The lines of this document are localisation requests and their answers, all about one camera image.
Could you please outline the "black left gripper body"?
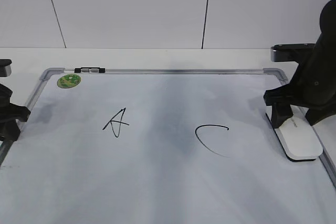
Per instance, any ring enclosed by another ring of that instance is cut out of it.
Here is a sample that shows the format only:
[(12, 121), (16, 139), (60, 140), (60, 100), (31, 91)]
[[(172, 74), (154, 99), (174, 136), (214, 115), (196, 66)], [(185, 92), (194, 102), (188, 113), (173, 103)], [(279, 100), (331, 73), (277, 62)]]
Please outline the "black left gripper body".
[(1, 141), (16, 141), (20, 135), (17, 120), (26, 122), (30, 110), (10, 102), (13, 92), (1, 84)]

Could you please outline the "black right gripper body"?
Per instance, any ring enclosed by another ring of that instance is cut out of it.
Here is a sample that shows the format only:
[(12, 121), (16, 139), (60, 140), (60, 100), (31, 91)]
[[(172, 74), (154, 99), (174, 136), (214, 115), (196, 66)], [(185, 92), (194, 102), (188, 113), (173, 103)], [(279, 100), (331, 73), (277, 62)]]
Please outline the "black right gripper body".
[(304, 58), (296, 62), (288, 84), (265, 91), (265, 104), (301, 106), (308, 109), (307, 115), (335, 115), (335, 59)]

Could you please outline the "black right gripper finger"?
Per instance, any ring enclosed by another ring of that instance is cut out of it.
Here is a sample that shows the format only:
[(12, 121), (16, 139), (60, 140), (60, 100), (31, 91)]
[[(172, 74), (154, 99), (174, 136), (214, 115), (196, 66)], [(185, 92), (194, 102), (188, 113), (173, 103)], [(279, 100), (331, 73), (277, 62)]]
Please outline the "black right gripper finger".
[(322, 110), (314, 110), (314, 109), (309, 109), (306, 112), (306, 119), (308, 121), (308, 123), (313, 126), (317, 123), (319, 123), (320, 121), (335, 115), (335, 108), (334, 107), (330, 107), (330, 108), (324, 108)]
[(278, 129), (283, 123), (293, 116), (290, 104), (274, 103), (271, 106), (271, 124)]

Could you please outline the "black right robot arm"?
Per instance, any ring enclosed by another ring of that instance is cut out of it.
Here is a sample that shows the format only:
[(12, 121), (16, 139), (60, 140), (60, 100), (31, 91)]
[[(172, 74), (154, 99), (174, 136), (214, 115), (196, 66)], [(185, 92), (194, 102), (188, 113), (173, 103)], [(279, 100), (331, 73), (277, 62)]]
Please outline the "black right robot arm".
[(319, 18), (321, 34), (314, 44), (282, 44), (271, 48), (273, 62), (296, 62), (288, 84), (265, 91), (271, 124), (279, 128), (293, 116), (292, 105), (307, 108), (310, 125), (335, 115), (335, 0), (326, 3)]

